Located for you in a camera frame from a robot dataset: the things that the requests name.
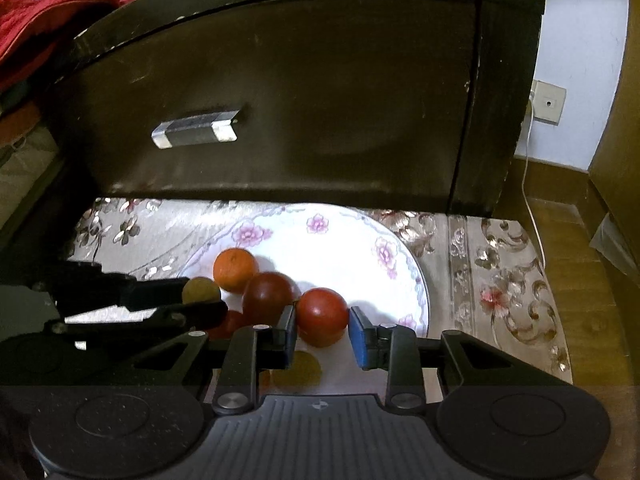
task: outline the outlet plate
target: outlet plate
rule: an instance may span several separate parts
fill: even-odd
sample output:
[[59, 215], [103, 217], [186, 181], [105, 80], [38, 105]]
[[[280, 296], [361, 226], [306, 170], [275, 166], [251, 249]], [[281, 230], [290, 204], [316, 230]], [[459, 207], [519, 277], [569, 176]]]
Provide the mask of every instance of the outlet plate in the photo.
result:
[[534, 81], [531, 91], [535, 118], [558, 124], [564, 108], [566, 89], [542, 81]]

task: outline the wire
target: wire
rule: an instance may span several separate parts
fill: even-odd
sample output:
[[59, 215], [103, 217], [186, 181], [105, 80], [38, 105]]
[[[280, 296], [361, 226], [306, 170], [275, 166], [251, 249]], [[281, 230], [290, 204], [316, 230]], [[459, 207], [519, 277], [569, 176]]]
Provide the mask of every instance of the wire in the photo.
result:
[[527, 132], [527, 143], [524, 148], [525, 162], [524, 162], [524, 173], [522, 175], [522, 197], [524, 198], [524, 203], [527, 206], [527, 210], [529, 211], [529, 217], [531, 218], [531, 222], [533, 223], [533, 229], [536, 232], [536, 237], [538, 238], [538, 246], [540, 247], [540, 253], [542, 254], [542, 270], [546, 270], [546, 256], [545, 256], [545, 248], [542, 246], [542, 239], [540, 238], [540, 232], [538, 231], [538, 225], [536, 224], [536, 219], [533, 218], [533, 211], [529, 206], [529, 201], [527, 200], [527, 195], [524, 193], [524, 182], [527, 179], [527, 170], [529, 169], [529, 141], [531, 139], [531, 131], [533, 129], [533, 120], [536, 117], [536, 109], [533, 105], [533, 97], [529, 96], [529, 103], [531, 104], [531, 120], [529, 121], [529, 131]]

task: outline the white wall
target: white wall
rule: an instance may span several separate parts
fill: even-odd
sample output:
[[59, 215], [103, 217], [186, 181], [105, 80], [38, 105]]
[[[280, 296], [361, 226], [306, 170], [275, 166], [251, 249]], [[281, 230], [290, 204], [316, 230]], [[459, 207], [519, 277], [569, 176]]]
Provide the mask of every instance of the white wall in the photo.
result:
[[567, 99], [558, 126], [535, 122], [529, 156], [589, 168], [618, 87], [627, 15], [628, 0], [546, 0], [534, 77], [566, 88]]

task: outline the table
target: table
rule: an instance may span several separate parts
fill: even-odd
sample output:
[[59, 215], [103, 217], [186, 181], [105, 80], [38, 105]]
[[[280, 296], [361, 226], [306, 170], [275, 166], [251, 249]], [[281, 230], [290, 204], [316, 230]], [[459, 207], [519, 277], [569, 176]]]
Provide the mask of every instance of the table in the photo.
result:
[[[225, 225], [277, 204], [97, 198], [66, 248], [70, 259], [139, 280], [177, 276]], [[430, 295], [428, 336], [457, 329], [572, 382], [562, 323], [542, 264], [519, 222], [425, 212], [363, 211], [412, 251]], [[76, 320], [142, 319], [110, 307]], [[426, 375], [428, 390], [438, 390]]]

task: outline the white plate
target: white plate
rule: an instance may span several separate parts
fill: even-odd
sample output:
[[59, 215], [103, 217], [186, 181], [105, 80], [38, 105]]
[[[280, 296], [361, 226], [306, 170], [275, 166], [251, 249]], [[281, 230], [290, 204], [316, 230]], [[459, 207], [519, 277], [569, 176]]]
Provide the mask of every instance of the white plate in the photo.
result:
[[[362, 213], [325, 204], [278, 206], [223, 229], [186, 263], [181, 276], [212, 278], [213, 262], [225, 249], [243, 247], [260, 270], [277, 270], [301, 293], [315, 286], [338, 292], [363, 309], [373, 324], [398, 323], [425, 337], [429, 297], [418, 263], [387, 228]], [[229, 308], [242, 310], [240, 296], [222, 293]], [[299, 340], [296, 349], [315, 355], [322, 380], [308, 394], [384, 393], [386, 372], [363, 372], [345, 331], [325, 349]]]

